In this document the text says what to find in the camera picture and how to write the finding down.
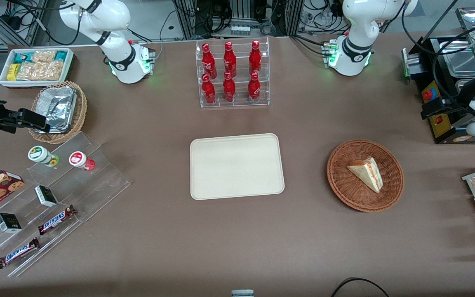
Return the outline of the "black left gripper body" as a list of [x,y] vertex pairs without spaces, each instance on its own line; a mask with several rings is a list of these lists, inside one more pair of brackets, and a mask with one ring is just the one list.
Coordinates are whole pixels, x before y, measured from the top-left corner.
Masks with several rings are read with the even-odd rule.
[[465,108],[459,105],[458,102],[452,101],[448,97],[441,97],[442,109],[440,113],[445,113],[452,121],[460,120],[464,117],[475,116],[472,109]]

